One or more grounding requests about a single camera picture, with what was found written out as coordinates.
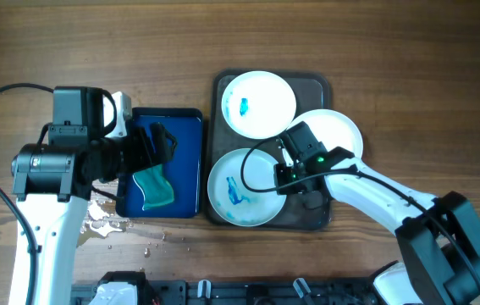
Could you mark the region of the green scrubbing sponge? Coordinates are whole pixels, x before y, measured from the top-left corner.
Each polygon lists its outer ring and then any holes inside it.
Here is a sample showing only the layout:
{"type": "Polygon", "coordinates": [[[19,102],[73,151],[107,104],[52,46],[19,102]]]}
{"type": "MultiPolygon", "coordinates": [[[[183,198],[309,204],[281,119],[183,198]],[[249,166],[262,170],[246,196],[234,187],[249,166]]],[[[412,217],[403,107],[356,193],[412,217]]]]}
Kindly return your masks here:
{"type": "Polygon", "coordinates": [[[133,179],[143,196],[143,211],[174,202],[174,189],[166,179],[161,164],[134,173],[133,179]]]}

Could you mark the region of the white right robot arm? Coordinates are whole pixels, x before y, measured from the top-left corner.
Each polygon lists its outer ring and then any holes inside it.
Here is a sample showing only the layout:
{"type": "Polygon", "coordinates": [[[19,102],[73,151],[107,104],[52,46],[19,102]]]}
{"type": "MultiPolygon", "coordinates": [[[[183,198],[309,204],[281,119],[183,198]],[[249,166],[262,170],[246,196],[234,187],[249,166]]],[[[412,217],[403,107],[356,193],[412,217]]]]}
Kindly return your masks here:
{"type": "Polygon", "coordinates": [[[466,197],[403,186],[343,147],[326,148],[305,122],[279,140],[293,160],[276,168],[279,191],[324,188],[396,237],[402,261],[374,282],[384,301],[468,304],[480,297],[480,217],[466,197]]]}

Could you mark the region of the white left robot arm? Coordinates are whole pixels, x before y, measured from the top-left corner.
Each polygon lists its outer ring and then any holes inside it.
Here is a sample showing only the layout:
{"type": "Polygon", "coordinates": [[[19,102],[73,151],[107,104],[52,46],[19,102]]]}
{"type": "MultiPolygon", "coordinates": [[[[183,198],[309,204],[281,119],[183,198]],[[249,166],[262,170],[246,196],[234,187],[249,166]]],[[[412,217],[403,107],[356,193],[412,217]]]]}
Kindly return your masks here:
{"type": "Polygon", "coordinates": [[[47,135],[12,162],[21,213],[11,304],[67,304],[80,227],[94,180],[108,182],[172,160],[175,137],[160,123],[130,124],[126,97],[95,87],[52,91],[47,135]]]}

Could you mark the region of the grey white plate bottom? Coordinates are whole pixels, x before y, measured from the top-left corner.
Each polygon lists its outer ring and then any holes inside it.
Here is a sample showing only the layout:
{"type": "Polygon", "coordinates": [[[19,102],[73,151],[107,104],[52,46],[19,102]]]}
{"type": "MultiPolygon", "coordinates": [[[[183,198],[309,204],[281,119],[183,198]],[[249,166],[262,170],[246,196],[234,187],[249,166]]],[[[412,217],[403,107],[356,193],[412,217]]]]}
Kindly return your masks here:
{"type": "Polygon", "coordinates": [[[273,219],[284,207],[287,196],[249,189],[274,187],[273,167],[277,163],[273,156],[260,150],[241,148],[226,153],[213,165],[207,181],[212,208],[226,222],[242,227],[263,225],[273,219]]]}

